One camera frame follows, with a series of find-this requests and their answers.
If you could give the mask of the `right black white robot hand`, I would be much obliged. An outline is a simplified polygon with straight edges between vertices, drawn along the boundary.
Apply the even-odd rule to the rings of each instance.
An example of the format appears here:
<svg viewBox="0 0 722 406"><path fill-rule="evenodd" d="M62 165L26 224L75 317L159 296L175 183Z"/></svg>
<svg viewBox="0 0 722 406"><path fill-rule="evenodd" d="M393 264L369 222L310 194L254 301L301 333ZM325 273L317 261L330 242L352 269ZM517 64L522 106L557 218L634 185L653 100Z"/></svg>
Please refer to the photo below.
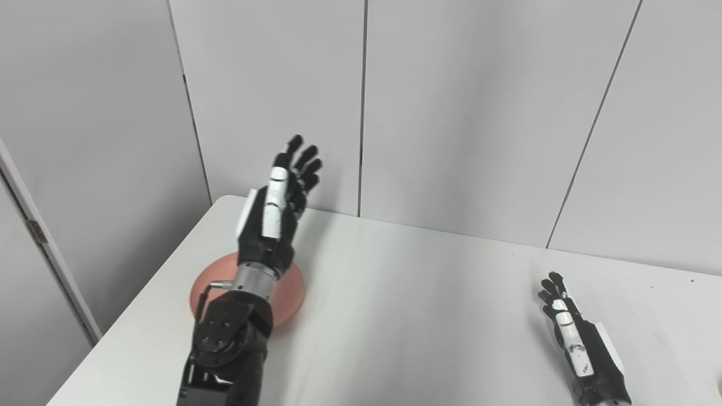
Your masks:
<svg viewBox="0 0 722 406"><path fill-rule="evenodd" d="M570 367L578 405L631 405L621 359L601 322L588 321L557 272L541 281L543 301L553 334Z"/></svg>

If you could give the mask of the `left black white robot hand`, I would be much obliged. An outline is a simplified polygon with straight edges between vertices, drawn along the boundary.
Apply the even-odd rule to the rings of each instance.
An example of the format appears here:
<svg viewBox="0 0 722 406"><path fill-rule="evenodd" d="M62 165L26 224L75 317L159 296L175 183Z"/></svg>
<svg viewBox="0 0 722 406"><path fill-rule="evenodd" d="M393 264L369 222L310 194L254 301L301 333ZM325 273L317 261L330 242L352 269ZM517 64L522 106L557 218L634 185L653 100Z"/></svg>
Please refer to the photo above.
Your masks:
<svg viewBox="0 0 722 406"><path fill-rule="evenodd" d="M318 147L302 149L303 144L302 135L296 134L274 157L266 184L250 190L236 228L237 263L258 264L274 280L292 265L300 218L320 182Z"/></svg>

